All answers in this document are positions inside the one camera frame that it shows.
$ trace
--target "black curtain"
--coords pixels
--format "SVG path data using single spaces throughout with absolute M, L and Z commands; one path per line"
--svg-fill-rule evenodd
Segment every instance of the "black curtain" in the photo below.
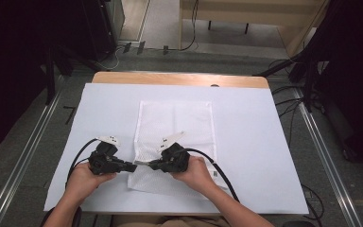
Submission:
M 37 4 L 0 1 L 0 143 L 47 83 Z
M 315 88 L 334 105 L 327 114 L 346 151 L 363 159 L 363 0 L 344 1 L 337 13 L 324 46 L 332 50 L 329 64 Z

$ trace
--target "white paper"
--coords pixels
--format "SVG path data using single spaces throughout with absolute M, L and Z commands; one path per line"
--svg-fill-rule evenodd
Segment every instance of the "white paper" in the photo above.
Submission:
M 86 84 L 44 210 L 56 206 L 78 151 L 92 138 L 116 136 L 116 156 L 134 159 L 133 140 L 141 100 L 210 101 L 216 156 L 242 204 L 260 214 L 307 214 L 303 190 L 269 89 L 170 85 Z M 92 144 L 80 156 L 87 158 Z M 105 213 L 218 214 L 210 201 L 187 200 L 127 187 L 122 172 L 102 184 L 82 204 Z

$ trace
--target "person's left hand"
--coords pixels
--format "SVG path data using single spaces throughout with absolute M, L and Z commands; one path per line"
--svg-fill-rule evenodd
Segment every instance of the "person's left hand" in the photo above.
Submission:
M 116 173 L 94 175 L 89 166 L 89 163 L 83 163 L 75 167 L 63 194 L 66 199 L 78 205 L 81 205 L 100 184 L 116 177 Z

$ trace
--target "white cloth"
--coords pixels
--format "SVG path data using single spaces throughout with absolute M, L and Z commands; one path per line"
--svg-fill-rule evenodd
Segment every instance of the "white cloth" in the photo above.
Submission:
M 184 148 L 198 149 L 216 161 L 216 141 L 211 102 L 142 101 L 134 138 L 135 160 L 161 158 L 163 138 L 184 131 L 178 141 Z M 169 173 L 138 166 L 129 175 L 128 187 L 163 195 L 203 198 L 201 194 L 172 178 Z

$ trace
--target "black equipment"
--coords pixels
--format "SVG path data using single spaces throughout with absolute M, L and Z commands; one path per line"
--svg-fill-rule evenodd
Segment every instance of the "black equipment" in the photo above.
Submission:
M 99 143 L 96 151 L 93 151 L 90 158 L 88 158 L 91 171 L 95 175 L 121 171 L 134 172 L 137 165 L 118 159 L 114 156 L 116 152 L 115 145 L 106 142 Z
M 84 59 L 102 61 L 117 46 L 120 30 L 115 29 L 113 20 L 115 3 L 121 4 L 118 0 L 49 1 L 43 25 L 52 32 L 48 35 L 55 44 Z
M 162 158 L 153 160 L 147 165 L 153 170 L 160 169 L 163 172 L 184 172 L 188 168 L 190 154 L 184 151 L 184 147 L 174 143 L 161 153 Z

